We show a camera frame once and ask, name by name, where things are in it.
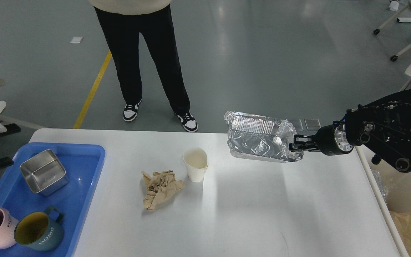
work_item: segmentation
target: foil container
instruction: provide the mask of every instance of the foil container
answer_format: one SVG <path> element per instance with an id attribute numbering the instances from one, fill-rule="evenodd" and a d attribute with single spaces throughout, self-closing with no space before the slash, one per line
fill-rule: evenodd
<path id="1" fill-rule="evenodd" d="M 291 152 L 289 143 L 294 142 L 295 127 L 288 120 L 226 112 L 228 146 L 236 158 L 295 162 L 302 160 L 303 152 Z"/>

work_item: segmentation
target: mug handle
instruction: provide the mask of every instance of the mug handle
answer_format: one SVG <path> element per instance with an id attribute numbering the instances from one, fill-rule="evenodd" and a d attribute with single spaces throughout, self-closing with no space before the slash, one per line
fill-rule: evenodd
<path id="1" fill-rule="evenodd" d="M 58 209 L 57 209 L 55 206 L 50 205 L 49 207 L 47 207 L 47 208 L 45 209 L 44 212 L 45 212 L 47 215 L 50 215 L 50 213 L 51 213 L 53 210 L 59 213 L 58 218 L 56 219 L 56 222 L 57 222 L 58 224 L 60 224 L 60 223 L 62 222 L 63 218 L 64 218 L 64 213 L 59 212 Z"/>

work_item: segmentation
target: sneaker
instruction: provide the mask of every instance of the sneaker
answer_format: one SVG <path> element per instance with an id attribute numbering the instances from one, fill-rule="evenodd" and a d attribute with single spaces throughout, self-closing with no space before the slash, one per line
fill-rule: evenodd
<path id="1" fill-rule="evenodd" d="M 183 125 L 183 128 L 187 132 L 196 132 L 198 131 L 198 124 L 196 123 L 196 119 L 190 114 L 190 112 L 187 112 L 184 115 L 177 115 L 178 119 Z"/>
<path id="2" fill-rule="evenodd" d="M 137 117 L 137 111 L 139 109 L 139 105 L 141 104 L 142 99 L 136 104 L 127 104 L 125 109 L 123 110 L 123 119 L 125 121 L 133 121 Z"/>

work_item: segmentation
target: metal square box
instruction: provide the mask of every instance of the metal square box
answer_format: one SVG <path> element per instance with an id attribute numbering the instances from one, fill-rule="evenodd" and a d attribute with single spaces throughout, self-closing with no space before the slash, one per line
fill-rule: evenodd
<path id="1" fill-rule="evenodd" d="M 48 196 L 69 182 L 66 170 L 52 150 L 44 150 L 20 165 L 33 193 Z"/>

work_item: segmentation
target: black pants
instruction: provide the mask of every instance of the black pants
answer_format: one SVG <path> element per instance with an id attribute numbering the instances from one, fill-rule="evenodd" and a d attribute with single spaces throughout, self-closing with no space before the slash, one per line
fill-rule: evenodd
<path id="1" fill-rule="evenodd" d="M 142 99 L 139 70 L 141 33 L 172 110 L 180 115 L 189 112 L 189 98 L 178 60 L 170 5 L 142 15 L 121 15 L 95 9 L 115 62 L 121 93 L 126 103 L 135 105 Z"/>

